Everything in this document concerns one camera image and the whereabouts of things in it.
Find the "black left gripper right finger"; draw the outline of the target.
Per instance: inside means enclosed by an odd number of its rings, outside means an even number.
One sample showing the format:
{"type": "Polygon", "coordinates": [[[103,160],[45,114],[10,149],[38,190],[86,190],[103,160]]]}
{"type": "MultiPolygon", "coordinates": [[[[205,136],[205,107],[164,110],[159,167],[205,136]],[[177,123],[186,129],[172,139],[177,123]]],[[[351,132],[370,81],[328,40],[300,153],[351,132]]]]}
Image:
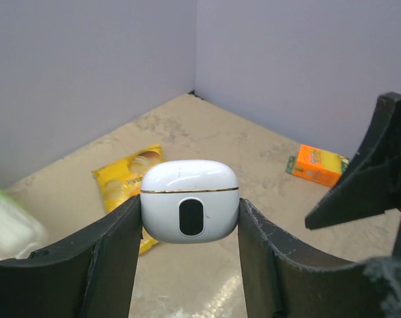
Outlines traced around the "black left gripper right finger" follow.
{"type": "Polygon", "coordinates": [[[318,250],[239,204],[249,317],[401,317],[401,257],[350,262],[318,250]]]}

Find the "white earbud charging case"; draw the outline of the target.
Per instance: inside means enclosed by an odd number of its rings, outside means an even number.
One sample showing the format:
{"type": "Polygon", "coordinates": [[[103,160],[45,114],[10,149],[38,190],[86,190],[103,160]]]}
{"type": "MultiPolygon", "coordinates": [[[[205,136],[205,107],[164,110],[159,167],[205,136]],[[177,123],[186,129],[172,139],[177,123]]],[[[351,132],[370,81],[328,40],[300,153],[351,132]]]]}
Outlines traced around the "white earbud charging case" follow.
{"type": "Polygon", "coordinates": [[[237,226],[239,182],[221,162],[175,160],[154,166],[144,175],[140,199],[143,226],[160,242],[213,242],[237,226]]]}

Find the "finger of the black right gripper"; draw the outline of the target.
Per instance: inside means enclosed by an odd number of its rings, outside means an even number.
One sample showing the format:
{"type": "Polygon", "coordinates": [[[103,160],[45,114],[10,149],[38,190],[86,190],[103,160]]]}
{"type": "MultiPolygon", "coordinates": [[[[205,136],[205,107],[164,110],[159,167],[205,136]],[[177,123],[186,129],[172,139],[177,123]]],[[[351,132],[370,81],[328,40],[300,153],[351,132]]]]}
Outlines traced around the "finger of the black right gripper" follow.
{"type": "MultiPolygon", "coordinates": [[[[401,212],[401,94],[378,96],[367,133],[338,182],[305,218],[307,229],[322,229],[401,212]]],[[[401,256],[401,222],[393,256],[401,256]]]]}

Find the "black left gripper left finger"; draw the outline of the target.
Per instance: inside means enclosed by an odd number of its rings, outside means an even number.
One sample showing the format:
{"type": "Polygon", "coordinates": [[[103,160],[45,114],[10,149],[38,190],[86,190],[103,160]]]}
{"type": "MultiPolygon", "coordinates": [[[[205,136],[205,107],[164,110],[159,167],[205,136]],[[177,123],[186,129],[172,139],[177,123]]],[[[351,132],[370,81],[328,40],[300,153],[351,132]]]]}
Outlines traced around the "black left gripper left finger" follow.
{"type": "Polygon", "coordinates": [[[26,259],[0,261],[0,317],[128,317],[141,233],[132,197],[26,259]]]}

